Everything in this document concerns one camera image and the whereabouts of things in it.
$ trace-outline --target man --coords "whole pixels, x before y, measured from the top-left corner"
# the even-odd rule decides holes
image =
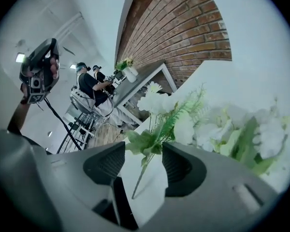
[[[93,70],[93,73],[94,73],[93,76],[95,77],[95,79],[97,81],[99,81],[100,83],[104,83],[105,82],[105,75],[102,72],[100,72],[99,66],[98,65],[93,66],[92,70]],[[110,86],[107,86],[105,88],[105,90],[109,94],[113,94],[115,87],[113,85],[110,85]]]
[[[111,82],[106,81],[98,83],[95,78],[87,73],[87,66],[83,62],[76,65],[75,72],[77,74],[80,90],[92,99],[94,98],[94,93],[96,99],[95,106],[101,110],[102,116],[107,116],[109,114],[119,128],[122,126],[123,122],[134,126],[136,125],[136,123],[122,111],[118,108],[114,108],[112,101],[108,98],[107,94],[102,91],[104,88],[110,86],[112,84]]]

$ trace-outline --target hand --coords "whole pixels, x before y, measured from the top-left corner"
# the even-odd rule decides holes
[[[54,79],[57,79],[59,77],[59,74],[58,74],[58,64],[57,64],[57,61],[55,58],[51,58],[50,59],[50,64],[51,64],[51,67],[50,67],[50,70],[53,74],[53,78]],[[25,73],[23,72],[23,74],[25,76],[28,76],[28,77],[33,77],[33,73],[29,70],[29,67],[27,70],[25,70]],[[22,91],[24,93],[24,97],[21,101],[22,104],[26,104],[27,103],[27,98],[28,98],[28,92],[27,92],[27,85],[25,83],[22,83],[21,86],[20,86],[20,91]]]

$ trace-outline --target black cable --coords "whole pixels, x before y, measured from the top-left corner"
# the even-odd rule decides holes
[[[76,142],[76,140],[74,139],[73,135],[71,134],[69,128],[67,127],[67,125],[63,122],[63,120],[60,118],[60,116],[58,115],[58,113],[55,111],[55,109],[51,106],[51,104],[49,103],[49,100],[47,98],[44,99],[46,105],[49,107],[50,110],[52,110],[53,114],[61,121],[61,123],[63,124],[64,128],[67,130],[69,136],[71,137],[73,143],[75,144],[75,146],[78,148],[78,150],[82,150],[81,147],[78,145],[78,143]]]
[[[120,134],[117,135],[117,137],[114,139],[113,143],[115,143],[116,139],[123,133],[123,130],[120,131]]]

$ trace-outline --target person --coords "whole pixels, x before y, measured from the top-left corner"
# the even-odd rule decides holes
[[[106,81],[105,75],[102,72],[100,72],[100,67],[98,65],[93,66],[92,70],[93,70],[93,76],[98,82],[104,83]],[[113,85],[109,85],[105,88],[105,90],[109,94],[113,94],[115,87]]]
[[[50,63],[51,63],[50,70],[53,74],[53,78],[57,79],[59,77],[59,74],[58,74],[58,64],[56,62],[56,59],[51,58]],[[20,90],[23,92],[24,96],[23,96],[20,104],[17,106],[17,108],[16,108],[16,110],[11,118],[11,121],[10,121],[9,126],[8,126],[8,131],[12,132],[14,134],[23,136],[21,134],[20,130],[22,129],[22,127],[25,123],[25,119],[26,119],[26,116],[27,116],[27,113],[28,113],[28,110],[29,110],[31,104],[27,103],[27,101],[28,101],[27,86],[24,83],[21,84]],[[30,138],[28,138],[26,136],[23,136],[23,137],[26,138],[31,145],[39,146],[36,142],[31,140]]]
[[[102,116],[110,115],[116,125],[121,128],[123,122],[136,126],[137,124],[126,116],[122,111],[113,106],[111,99],[103,92],[103,89],[110,86],[112,83],[105,81],[98,83],[98,81],[87,73],[87,66],[80,62],[76,65],[75,72],[78,78],[78,84],[81,91],[86,93],[92,99],[96,99],[95,106],[101,111]]]

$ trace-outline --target wooden floor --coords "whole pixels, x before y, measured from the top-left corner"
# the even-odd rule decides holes
[[[144,96],[142,91],[136,93],[129,100],[132,106],[130,104],[126,104],[126,108],[141,121],[145,121],[148,118],[148,112],[140,111],[136,105],[142,96]],[[121,130],[125,132],[127,130],[136,129],[136,127],[128,124],[124,124],[120,129],[112,125],[115,125],[112,119],[107,120],[105,124],[95,125],[94,127],[96,128],[96,131],[93,131],[95,136],[88,140],[86,148],[98,147],[114,142],[121,142],[125,138],[124,134],[120,134]]]

